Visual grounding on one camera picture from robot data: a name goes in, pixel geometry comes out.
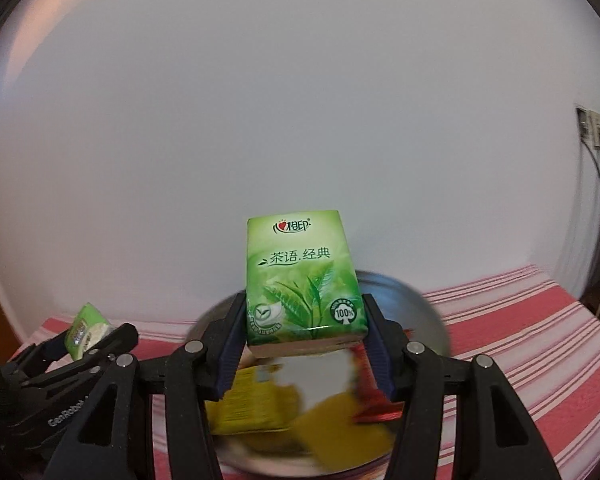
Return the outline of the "yellow green scrub sponge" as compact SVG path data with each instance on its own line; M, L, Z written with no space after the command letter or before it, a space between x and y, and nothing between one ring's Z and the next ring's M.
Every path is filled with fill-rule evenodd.
M360 408L352 393L335 394L297 417L291 433L329 472L363 466L389 454L394 435L383 424L357 424Z

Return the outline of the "red snack packet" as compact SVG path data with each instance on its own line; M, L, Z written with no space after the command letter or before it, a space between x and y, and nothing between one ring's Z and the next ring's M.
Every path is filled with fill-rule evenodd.
M350 349L354 366L354 395L360 408L353 416L357 424L388 424L400 419L402 403L392 403L379 390L365 348L357 344Z

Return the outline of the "wall power socket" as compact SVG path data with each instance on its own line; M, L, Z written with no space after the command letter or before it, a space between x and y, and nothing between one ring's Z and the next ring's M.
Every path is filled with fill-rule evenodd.
M600 151L600 113L577 106L576 115L580 139L592 150Z

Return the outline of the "yellow snack packet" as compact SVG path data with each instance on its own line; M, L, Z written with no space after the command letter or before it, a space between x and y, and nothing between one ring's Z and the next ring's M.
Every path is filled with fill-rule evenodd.
M212 434L234 436L255 432L283 431L302 412L302 397L295 385L282 385L279 364L242 368L233 387L218 402L207 401Z

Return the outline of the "round metal cookie tin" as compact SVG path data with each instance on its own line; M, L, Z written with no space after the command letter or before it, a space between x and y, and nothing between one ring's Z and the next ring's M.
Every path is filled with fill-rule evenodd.
M374 296L385 318L399 323L440 356L451 354L451 341L442 318L422 294L390 276L358 271L361 292ZM309 456L262 455L249 452L238 443L218 442L215 445L220 465L241 474L260 478L317 479L328 473Z

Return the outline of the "red white striped cloth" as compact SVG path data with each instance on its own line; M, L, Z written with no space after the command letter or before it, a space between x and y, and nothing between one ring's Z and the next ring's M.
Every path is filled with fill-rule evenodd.
M524 402L562 479L593 479L600 466L600 321L537 266L425 294L440 314L454 358L492 356ZM165 356L185 337L184 322L135 324L140 358ZM294 356L307 378L287 374L298 388L317 380L320 395L352 384L354 349ZM304 406L315 403L302 393Z

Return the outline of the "green tea tissue pack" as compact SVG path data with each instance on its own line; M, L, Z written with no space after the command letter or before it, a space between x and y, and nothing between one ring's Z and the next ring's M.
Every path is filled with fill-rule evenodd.
M340 213L247 222L247 344L259 359L354 346L368 332Z

